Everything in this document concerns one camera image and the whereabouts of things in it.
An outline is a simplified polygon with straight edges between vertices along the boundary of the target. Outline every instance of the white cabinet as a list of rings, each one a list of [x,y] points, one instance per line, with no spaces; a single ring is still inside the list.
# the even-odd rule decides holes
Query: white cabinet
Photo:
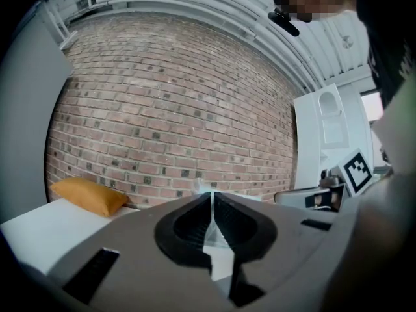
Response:
[[[343,92],[354,91],[349,88]],[[318,186],[320,173],[359,148],[372,166],[369,123],[359,94],[333,84],[294,100],[298,130],[296,189]]]

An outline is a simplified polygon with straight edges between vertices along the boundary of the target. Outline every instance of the gray surface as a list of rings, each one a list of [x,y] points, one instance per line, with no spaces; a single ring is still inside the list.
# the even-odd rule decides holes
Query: gray surface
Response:
[[[46,204],[47,128],[72,66],[35,16],[0,65],[0,222]]]
[[[165,215],[199,196],[124,215],[69,251],[49,272],[64,285],[98,250],[120,253],[90,306],[121,311],[230,311],[233,304],[204,268],[177,266],[156,245],[154,229]]]

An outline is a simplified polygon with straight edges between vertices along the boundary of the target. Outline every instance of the person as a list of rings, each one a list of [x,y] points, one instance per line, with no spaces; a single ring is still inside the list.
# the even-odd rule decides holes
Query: person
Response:
[[[367,28],[369,66],[386,107],[415,67],[414,0],[274,0],[300,21],[353,10]]]

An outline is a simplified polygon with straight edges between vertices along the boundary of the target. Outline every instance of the window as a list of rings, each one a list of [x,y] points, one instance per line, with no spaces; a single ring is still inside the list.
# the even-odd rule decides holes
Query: window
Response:
[[[367,119],[370,123],[370,126],[372,124],[379,120],[384,113],[382,99],[380,97],[379,91],[372,91],[372,92],[366,92],[365,94],[361,95],[361,99],[363,100],[365,113],[367,115]],[[390,165],[387,164],[382,157],[382,153],[380,151],[380,148],[382,147],[382,144],[380,140],[378,139],[376,133],[371,131],[371,137],[372,137],[372,153],[374,157],[374,173],[376,174],[385,174],[390,168]]]

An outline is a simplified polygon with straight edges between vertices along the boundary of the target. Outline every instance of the orange pillow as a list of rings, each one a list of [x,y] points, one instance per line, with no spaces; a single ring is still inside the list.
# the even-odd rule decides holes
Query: orange pillow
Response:
[[[80,177],[70,177],[51,186],[69,202],[101,216],[113,215],[126,201],[125,194]]]

